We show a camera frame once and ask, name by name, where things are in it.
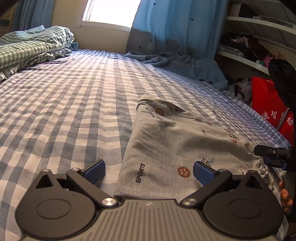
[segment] window frame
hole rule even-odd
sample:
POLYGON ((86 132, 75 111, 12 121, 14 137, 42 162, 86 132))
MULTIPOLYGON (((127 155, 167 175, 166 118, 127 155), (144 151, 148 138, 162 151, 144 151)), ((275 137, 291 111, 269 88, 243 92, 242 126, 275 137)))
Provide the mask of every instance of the window frame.
POLYGON ((94 6, 95 0, 85 0, 85 1, 86 1, 86 4, 84 7, 84 12, 81 13, 77 18, 77 22, 76 22, 77 28, 81 28, 82 26, 84 26, 84 27, 95 27, 95 28, 108 28, 108 29, 130 32, 131 30, 130 27, 115 25, 111 23, 101 23, 101 22, 90 21, 89 19, 90 19, 91 11, 94 6))

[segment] green checkered blanket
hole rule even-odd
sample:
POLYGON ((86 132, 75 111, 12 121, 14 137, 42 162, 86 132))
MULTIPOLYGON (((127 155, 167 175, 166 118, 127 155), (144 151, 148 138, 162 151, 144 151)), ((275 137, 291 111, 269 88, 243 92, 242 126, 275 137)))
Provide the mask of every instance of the green checkered blanket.
POLYGON ((74 34, 70 29, 43 25, 0 37, 0 82, 24 67, 70 56, 74 34))

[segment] orange circular logo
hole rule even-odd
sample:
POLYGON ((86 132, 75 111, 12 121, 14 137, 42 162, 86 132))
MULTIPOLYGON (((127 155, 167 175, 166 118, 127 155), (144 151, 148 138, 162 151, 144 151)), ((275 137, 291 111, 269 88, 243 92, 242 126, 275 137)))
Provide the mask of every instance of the orange circular logo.
POLYGON ((156 113, 159 114, 159 115, 161 115, 161 116, 163 116, 164 111, 163 111, 162 108, 157 108, 157 109, 156 109, 156 113))
POLYGON ((177 171, 181 177, 189 177, 190 176, 190 171, 187 167, 179 167, 177 169, 177 171))

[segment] bed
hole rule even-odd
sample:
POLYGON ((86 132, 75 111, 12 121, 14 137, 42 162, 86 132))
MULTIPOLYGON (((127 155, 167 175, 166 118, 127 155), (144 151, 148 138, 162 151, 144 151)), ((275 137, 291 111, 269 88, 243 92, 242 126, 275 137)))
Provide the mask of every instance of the bed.
MULTIPOLYGON (((287 147, 260 115, 204 81, 155 68, 121 54, 79 50, 27 67, 0 84, 0 240, 19 240, 15 209, 45 168, 64 173, 98 158, 112 195, 141 95, 166 99, 201 114, 254 144, 287 147)), ((279 199, 280 170, 272 169, 279 199)), ((284 237, 287 221, 278 235, 284 237)))

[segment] red tote bag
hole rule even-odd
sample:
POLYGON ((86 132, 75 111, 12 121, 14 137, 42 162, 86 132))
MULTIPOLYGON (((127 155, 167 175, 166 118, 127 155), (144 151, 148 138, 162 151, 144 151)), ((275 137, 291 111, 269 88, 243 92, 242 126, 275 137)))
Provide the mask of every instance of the red tote bag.
MULTIPOLYGON (((277 93, 272 80, 252 77, 252 108, 277 128, 287 107, 277 93)), ((288 112, 279 132, 294 145, 294 117, 288 112)))

